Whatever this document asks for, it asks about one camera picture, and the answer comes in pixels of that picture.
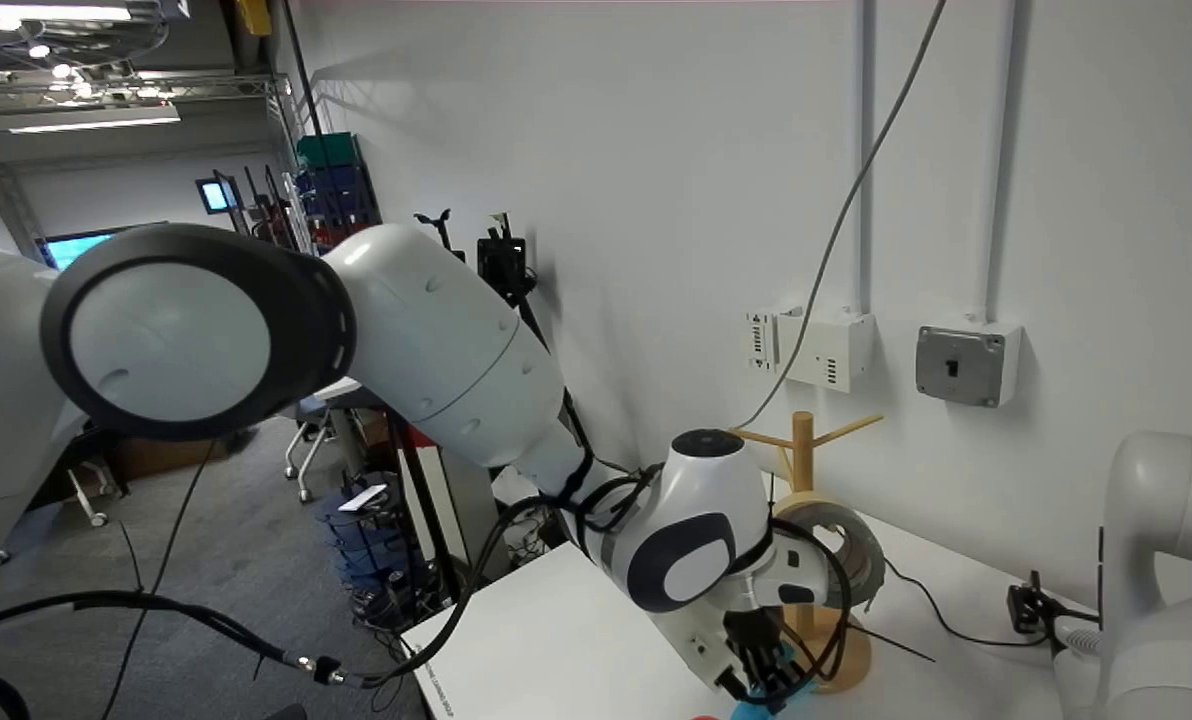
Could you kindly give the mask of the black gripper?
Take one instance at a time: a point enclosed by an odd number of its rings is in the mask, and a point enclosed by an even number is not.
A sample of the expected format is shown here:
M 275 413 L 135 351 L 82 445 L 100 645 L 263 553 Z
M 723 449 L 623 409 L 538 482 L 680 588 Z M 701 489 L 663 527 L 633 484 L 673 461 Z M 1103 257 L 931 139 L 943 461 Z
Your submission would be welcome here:
M 807 683 L 800 640 L 771 610 L 727 611 L 723 649 L 733 664 L 718 673 L 718 687 L 747 704 L 785 704 Z

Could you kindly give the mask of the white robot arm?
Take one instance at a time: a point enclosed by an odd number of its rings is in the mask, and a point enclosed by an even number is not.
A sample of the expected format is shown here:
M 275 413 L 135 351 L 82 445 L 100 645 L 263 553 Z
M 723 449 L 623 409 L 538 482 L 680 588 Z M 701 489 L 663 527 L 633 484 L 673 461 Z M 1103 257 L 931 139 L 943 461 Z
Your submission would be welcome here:
M 778 619 L 802 569 L 744 436 L 686 430 L 651 478 L 609 473 L 565 430 L 534 333 L 411 224 L 322 257 L 200 224 L 121 233 L 67 269 L 0 253 L 0 542 L 88 425 L 218 441 L 335 380 L 531 482 L 705 683 L 762 709 L 807 683 Z

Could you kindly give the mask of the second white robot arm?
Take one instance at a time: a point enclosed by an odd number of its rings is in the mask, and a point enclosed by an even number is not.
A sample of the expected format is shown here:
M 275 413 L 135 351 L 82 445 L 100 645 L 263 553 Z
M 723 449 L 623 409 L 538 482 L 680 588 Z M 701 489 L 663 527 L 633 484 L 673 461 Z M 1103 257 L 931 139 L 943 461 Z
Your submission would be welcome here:
M 1159 555 L 1192 561 L 1192 436 L 1136 434 L 1103 489 L 1101 628 L 1052 657 L 1061 720 L 1192 720 L 1192 596 L 1162 596 Z

